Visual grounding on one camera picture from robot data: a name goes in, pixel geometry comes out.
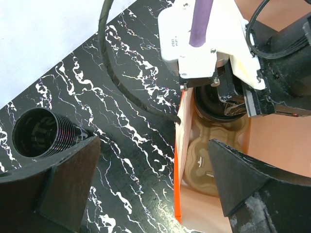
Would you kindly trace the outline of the single black lid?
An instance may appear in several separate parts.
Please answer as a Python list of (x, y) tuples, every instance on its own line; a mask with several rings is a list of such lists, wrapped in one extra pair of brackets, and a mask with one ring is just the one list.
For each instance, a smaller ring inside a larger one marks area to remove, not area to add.
[(235, 121), (246, 114), (244, 111), (232, 116), (225, 115), (225, 103), (219, 100), (216, 87), (210, 85), (195, 87), (193, 96), (196, 111), (203, 119), (218, 123), (228, 123)]

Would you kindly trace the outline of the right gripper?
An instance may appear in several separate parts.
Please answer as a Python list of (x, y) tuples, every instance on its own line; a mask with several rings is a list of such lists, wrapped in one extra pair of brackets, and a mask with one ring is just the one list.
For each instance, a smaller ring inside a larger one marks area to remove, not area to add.
[(210, 78), (183, 79), (183, 88), (204, 85), (216, 87), (218, 98), (225, 103), (225, 115), (246, 112), (249, 117), (270, 114), (305, 117), (311, 114), (311, 16), (277, 32), (255, 21), (251, 28), (257, 50), (273, 54), (284, 51), (277, 59), (260, 58), (258, 78), (263, 90), (253, 89), (233, 74), (230, 60), (215, 70)]

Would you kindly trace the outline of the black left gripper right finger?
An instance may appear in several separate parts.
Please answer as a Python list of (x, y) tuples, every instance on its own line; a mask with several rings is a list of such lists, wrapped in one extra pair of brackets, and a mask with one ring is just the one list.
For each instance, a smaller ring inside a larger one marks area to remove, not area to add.
[(309, 233), (311, 179), (212, 139), (208, 153), (223, 210), (234, 233)]

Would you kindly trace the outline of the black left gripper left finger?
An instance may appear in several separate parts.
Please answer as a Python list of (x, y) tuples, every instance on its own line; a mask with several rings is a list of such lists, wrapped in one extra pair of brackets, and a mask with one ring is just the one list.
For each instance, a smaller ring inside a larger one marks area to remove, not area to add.
[(100, 155), (99, 137), (0, 175), (2, 233), (77, 233)]

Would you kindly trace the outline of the brown pulp cup carrier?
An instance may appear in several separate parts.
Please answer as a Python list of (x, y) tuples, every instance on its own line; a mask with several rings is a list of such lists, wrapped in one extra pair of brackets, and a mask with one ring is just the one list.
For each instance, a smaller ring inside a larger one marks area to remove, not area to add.
[(214, 171), (208, 153), (208, 142), (217, 139), (227, 145), (244, 151), (244, 134), (249, 118), (243, 116), (228, 123), (212, 122), (195, 114), (192, 118), (190, 144), (184, 167), (183, 179), (195, 191), (218, 197)]

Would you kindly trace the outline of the orange paper bag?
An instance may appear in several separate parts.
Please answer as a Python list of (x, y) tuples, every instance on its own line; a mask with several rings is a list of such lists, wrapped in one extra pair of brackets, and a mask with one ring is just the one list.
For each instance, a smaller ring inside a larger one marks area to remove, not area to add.
[[(311, 114), (311, 16), (269, 33), (258, 15), (245, 20), (232, 0), (189, 0), (172, 6), (180, 86), (204, 92), (206, 118)], [(311, 180), (272, 167), (212, 139), (211, 165), (223, 214), (235, 233), (308, 233)]]

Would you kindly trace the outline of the stack of black cups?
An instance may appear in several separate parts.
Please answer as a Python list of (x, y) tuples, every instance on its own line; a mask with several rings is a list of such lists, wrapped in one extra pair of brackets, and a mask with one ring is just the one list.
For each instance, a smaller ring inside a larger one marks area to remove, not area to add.
[(22, 114), (12, 131), (16, 151), (28, 158), (45, 158), (89, 138), (89, 133), (68, 117), (46, 108)]

